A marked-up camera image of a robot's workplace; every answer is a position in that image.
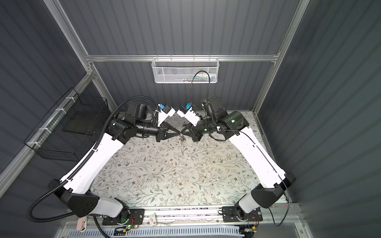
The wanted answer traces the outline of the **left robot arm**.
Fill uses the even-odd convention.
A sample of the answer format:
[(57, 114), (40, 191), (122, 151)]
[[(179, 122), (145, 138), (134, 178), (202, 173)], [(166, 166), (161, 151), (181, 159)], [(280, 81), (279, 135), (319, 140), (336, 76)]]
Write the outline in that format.
[(129, 207), (121, 200), (100, 197), (90, 191), (90, 187), (110, 158), (131, 138), (153, 136), (157, 142), (180, 134), (180, 131), (165, 122), (175, 114), (175, 109), (168, 105), (158, 105), (154, 115), (158, 122), (147, 120), (147, 106), (139, 104), (135, 112), (113, 116), (106, 124), (102, 139), (96, 149), (90, 149), (80, 162), (61, 181), (67, 181), (54, 194), (77, 217), (87, 215), (108, 216), (119, 223), (125, 223), (130, 216)]

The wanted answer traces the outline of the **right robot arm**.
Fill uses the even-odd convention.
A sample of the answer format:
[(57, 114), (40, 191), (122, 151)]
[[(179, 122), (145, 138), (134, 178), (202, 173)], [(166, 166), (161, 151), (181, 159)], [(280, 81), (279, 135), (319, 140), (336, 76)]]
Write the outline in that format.
[(198, 116), (191, 103), (183, 104), (177, 114), (189, 121), (181, 133), (199, 142), (203, 135), (216, 132), (230, 141), (256, 173), (259, 184), (235, 205), (235, 216), (246, 221), (252, 211), (269, 209), (295, 182), (292, 173), (280, 168), (255, 137), (246, 118), (238, 111), (228, 113), (217, 96), (201, 102), (205, 117)]

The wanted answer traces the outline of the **silver metal key holder plate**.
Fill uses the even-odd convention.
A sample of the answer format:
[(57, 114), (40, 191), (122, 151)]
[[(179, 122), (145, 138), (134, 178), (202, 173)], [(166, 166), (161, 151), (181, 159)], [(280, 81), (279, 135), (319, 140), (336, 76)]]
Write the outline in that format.
[(181, 148), (181, 153), (182, 153), (182, 156), (185, 155), (185, 143), (186, 143), (186, 138), (182, 135), (180, 136), (180, 148)]

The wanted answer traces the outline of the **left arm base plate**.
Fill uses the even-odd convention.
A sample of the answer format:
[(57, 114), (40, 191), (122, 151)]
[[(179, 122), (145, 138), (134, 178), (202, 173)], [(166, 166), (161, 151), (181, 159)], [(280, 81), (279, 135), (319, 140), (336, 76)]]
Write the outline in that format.
[(144, 209), (123, 209), (116, 218), (107, 217), (102, 221), (103, 226), (141, 225), (145, 215)]

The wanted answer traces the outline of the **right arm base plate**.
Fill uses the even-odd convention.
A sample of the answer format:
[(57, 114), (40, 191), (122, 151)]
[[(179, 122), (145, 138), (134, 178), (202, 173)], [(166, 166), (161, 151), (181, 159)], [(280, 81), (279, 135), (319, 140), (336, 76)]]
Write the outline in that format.
[(256, 222), (263, 221), (263, 216), (260, 208), (256, 208), (249, 213), (244, 212), (238, 206), (224, 206), (218, 210), (218, 214), (222, 215), (223, 221), (226, 223), (232, 222)]

